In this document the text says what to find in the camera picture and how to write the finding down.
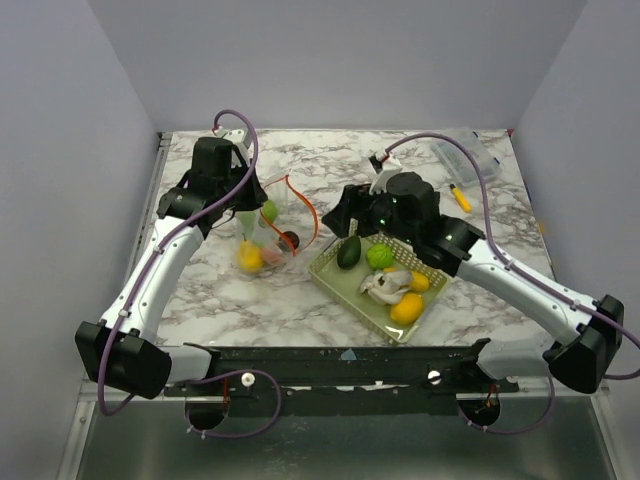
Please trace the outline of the yellow toy pear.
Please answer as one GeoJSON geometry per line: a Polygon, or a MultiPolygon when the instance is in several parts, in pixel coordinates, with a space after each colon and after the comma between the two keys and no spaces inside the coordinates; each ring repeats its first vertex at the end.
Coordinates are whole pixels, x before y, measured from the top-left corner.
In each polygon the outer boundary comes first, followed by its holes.
{"type": "Polygon", "coordinates": [[[256,273],[264,266],[261,249],[250,241],[242,241],[237,253],[238,267],[246,273],[256,273]]]}

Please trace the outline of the white toy mushroom cluster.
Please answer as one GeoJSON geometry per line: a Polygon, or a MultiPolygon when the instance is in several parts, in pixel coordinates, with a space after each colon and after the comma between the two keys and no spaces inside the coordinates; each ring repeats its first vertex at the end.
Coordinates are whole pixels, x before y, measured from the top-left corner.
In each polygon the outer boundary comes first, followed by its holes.
{"type": "Polygon", "coordinates": [[[367,275],[359,286],[359,293],[366,293],[379,305],[394,305],[409,291],[412,275],[409,270],[384,272],[377,270],[367,275]]]}

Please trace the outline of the orange toy peach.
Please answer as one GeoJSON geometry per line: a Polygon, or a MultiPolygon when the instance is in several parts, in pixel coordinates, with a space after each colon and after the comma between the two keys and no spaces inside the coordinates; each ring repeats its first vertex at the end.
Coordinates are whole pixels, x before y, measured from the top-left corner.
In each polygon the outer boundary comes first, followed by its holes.
{"type": "Polygon", "coordinates": [[[262,260],[270,266],[281,265],[286,260],[284,253],[277,245],[265,245],[260,254],[262,260]]]}

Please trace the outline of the bright green toy cabbage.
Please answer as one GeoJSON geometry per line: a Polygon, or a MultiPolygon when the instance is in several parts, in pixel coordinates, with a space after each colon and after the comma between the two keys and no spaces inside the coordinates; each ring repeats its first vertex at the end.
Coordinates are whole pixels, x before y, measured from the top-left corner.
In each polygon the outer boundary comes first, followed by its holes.
{"type": "Polygon", "coordinates": [[[383,270],[391,267],[394,262],[393,251],[390,246],[377,243],[366,251],[366,262],[373,270],[383,270]]]}

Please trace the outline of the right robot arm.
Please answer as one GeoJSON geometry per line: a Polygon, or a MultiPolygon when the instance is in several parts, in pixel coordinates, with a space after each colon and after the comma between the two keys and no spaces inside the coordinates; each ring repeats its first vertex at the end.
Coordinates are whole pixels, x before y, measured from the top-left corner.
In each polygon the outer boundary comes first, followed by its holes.
{"type": "Polygon", "coordinates": [[[549,340],[491,342],[464,362],[460,379],[480,392],[508,376],[553,377],[585,394],[595,392],[622,342],[623,303],[568,289],[507,255],[488,234],[444,215],[440,195],[414,172],[391,176],[380,192],[347,185],[322,222],[345,238],[350,225],[368,237],[383,233],[411,246],[426,266],[473,283],[540,325],[549,340]]]}

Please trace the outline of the clear zip top bag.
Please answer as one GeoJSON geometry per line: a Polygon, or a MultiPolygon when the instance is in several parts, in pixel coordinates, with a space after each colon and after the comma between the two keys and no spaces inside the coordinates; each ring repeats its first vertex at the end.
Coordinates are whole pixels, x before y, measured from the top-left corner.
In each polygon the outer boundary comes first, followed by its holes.
{"type": "Polygon", "coordinates": [[[308,249],[319,233],[316,209],[291,183],[290,175],[270,177],[264,204],[236,214],[236,266],[247,274],[276,269],[308,249]]]}

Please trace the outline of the dark green toy avocado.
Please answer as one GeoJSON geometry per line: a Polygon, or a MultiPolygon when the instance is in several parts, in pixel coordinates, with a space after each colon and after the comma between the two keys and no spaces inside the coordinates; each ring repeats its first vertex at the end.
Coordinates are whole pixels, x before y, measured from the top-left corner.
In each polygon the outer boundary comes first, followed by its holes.
{"type": "Polygon", "coordinates": [[[350,270],[355,267],[361,257],[361,241],[357,235],[344,240],[338,248],[336,263],[342,270],[350,270]]]}

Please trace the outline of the yellow toy lemon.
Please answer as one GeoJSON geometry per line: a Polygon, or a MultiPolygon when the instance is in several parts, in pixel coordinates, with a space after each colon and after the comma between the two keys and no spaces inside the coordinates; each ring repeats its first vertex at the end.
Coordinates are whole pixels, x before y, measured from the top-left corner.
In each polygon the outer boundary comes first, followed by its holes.
{"type": "Polygon", "coordinates": [[[421,295],[407,292],[400,302],[391,306],[390,319],[399,325],[410,325],[416,322],[425,310],[425,302],[421,295]]]}

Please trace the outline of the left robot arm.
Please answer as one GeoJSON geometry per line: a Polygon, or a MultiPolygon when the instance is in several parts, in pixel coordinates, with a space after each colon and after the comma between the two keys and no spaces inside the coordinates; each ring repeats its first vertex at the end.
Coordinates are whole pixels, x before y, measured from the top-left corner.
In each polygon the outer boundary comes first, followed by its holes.
{"type": "Polygon", "coordinates": [[[199,138],[191,166],[158,203],[149,242],[122,291],[96,322],[83,322],[75,344],[90,380],[153,399],[187,380],[201,395],[222,380],[200,347],[161,348],[164,309],[191,257],[227,211],[254,211],[267,195],[255,173],[257,141],[241,130],[199,138]]]}

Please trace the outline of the black front mounting rail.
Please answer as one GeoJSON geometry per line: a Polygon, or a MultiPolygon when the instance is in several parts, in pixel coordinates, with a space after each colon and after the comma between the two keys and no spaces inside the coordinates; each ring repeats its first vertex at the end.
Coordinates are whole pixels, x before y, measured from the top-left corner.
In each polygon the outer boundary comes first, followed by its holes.
{"type": "Polygon", "coordinates": [[[478,366],[481,339],[463,347],[217,347],[207,383],[165,388],[199,413],[226,402],[233,416],[454,415],[458,398],[515,393],[478,366]]]}

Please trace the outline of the green toy cucumber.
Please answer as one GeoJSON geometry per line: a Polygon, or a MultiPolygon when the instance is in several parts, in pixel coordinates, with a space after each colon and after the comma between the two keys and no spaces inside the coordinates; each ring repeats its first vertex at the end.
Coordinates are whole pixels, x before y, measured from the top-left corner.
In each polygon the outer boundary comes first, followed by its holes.
{"type": "Polygon", "coordinates": [[[279,215],[279,209],[273,200],[267,200],[261,208],[261,217],[263,221],[273,224],[279,215]]]}

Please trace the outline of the clear plastic parts box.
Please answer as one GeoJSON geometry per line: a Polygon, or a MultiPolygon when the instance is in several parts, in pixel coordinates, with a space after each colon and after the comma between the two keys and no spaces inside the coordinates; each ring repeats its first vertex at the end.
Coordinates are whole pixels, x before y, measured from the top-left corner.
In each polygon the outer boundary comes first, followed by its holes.
{"type": "MultiPolygon", "coordinates": [[[[442,131],[441,134],[455,140],[470,153],[486,183],[499,177],[501,173],[500,162],[480,141],[479,135],[474,130],[470,128],[448,129],[442,131]]],[[[448,141],[435,139],[431,143],[431,151],[445,166],[456,186],[467,188],[479,184],[479,177],[472,163],[458,147],[448,141]]]]}

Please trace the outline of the yellow toy corn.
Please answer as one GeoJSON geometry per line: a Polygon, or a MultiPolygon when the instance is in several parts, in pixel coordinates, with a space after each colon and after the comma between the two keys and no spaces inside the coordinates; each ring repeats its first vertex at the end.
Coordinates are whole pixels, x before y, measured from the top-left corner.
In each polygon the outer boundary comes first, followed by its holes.
{"type": "Polygon", "coordinates": [[[411,271],[412,280],[409,283],[409,290],[414,293],[422,294],[430,288],[429,278],[417,271],[411,271]]]}

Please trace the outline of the pale green plastic basket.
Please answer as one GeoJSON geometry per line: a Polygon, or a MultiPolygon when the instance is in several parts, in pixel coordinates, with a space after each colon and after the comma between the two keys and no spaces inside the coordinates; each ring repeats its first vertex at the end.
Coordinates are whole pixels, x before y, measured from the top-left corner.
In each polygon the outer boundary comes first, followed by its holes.
{"type": "Polygon", "coordinates": [[[423,265],[405,244],[382,234],[360,240],[361,255],[351,267],[344,245],[334,239],[311,262],[312,282],[356,319],[393,345],[405,344],[446,290],[449,277],[423,265]]]}

